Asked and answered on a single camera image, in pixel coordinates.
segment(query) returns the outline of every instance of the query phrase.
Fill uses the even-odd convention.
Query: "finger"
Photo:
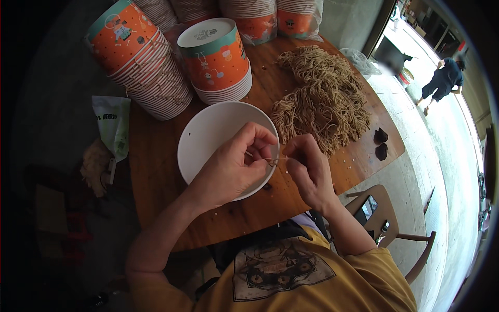
[[[300,194],[304,196],[311,193],[315,189],[315,184],[308,175],[307,167],[303,166],[299,161],[289,158],[286,161],[286,168],[298,187]]]
[[[245,165],[251,165],[253,162],[253,157],[249,156],[248,154],[245,153]]]
[[[247,122],[234,136],[234,140],[246,146],[253,145],[256,138],[270,145],[277,144],[277,138],[270,130],[252,121]]]
[[[296,150],[303,151],[307,156],[316,156],[321,153],[315,138],[310,133],[298,135],[292,138],[283,149],[285,156],[291,156]]]
[[[267,161],[260,159],[253,161],[249,167],[244,168],[243,174],[248,187],[265,176],[267,166]]]
[[[260,151],[254,148],[252,145],[248,146],[246,148],[248,152],[250,152],[253,155],[253,160],[260,160],[262,159],[262,156],[260,155]]]
[[[253,142],[252,147],[256,148],[259,151],[260,156],[262,156],[263,158],[272,158],[270,145],[267,142],[256,138]]]

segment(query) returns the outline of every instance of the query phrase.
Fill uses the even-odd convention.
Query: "round wooden table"
[[[330,54],[343,56],[328,41],[298,40],[278,37],[262,45],[246,49],[251,60],[253,86],[242,101],[250,103],[267,115],[272,104],[291,93],[298,83],[291,71],[275,63],[277,56],[301,45],[319,45]],[[401,156],[404,143],[385,106],[371,86],[353,67],[364,84],[366,110],[371,113],[370,129],[357,142],[341,148],[329,161],[337,194],[341,194],[364,181]],[[189,120],[206,105],[196,96],[189,107],[168,121],[158,121],[137,103],[130,111],[130,169],[137,214],[142,228],[173,202],[186,188],[177,164],[177,145]],[[374,131],[383,128],[388,135],[388,156],[379,161],[375,154]],[[231,202],[197,217],[180,236],[174,251],[206,246],[239,237],[284,220],[310,209],[300,198],[298,189],[284,162],[268,182],[270,189],[237,202]]]

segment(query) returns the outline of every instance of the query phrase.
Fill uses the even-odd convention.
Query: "pedestrian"
[[[464,82],[462,71],[464,71],[465,68],[465,54],[462,52],[458,52],[455,56],[455,60],[450,57],[446,57],[438,62],[437,70],[435,70],[432,80],[421,89],[423,94],[416,102],[416,106],[418,106],[425,98],[437,90],[435,94],[432,95],[430,104],[428,104],[425,108],[425,116],[428,116],[428,110],[433,102],[440,101],[449,93],[461,93]],[[455,85],[458,86],[458,88],[456,90],[452,90]]]
[[[411,288],[388,249],[376,246],[334,194],[328,159],[311,134],[292,138],[282,153],[312,209],[214,250],[225,251],[212,253],[222,276],[198,289],[203,290],[197,303],[170,285],[163,269],[179,236],[198,215],[260,180],[274,144],[277,138],[267,128],[247,123],[139,235],[125,270],[136,311],[416,311]],[[318,214],[329,222],[343,257],[331,250]]]

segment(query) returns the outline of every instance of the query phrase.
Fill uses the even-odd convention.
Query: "yellow t-shirt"
[[[341,258],[315,230],[241,251],[194,304],[148,280],[130,285],[137,311],[416,311],[416,300],[386,248]]]

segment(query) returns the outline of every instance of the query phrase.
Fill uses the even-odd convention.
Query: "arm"
[[[437,70],[440,69],[440,67],[444,66],[445,65],[445,59],[442,59],[440,60],[438,63],[437,63]]]
[[[220,146],[185,192],[133,242],[125,268],[129,283],[168,282],[163,269],[182,232],[198,215],[228,203],[265,175],[268,164],[262,157],[271,158],[269,144],[277,144],[277,138],[250,122]]]
[[[457,90],[451,90],[452,93],[454,94],[461,94],[461,91],[463,90],[463,86],[458,86]]]
[[[311,134],[294,137],[282,153],[289,157],[286,166],[304,202],[329,222],[338,252],[344,256],[359,255],[377,248],[334,193],[329,161],[314,137]]]

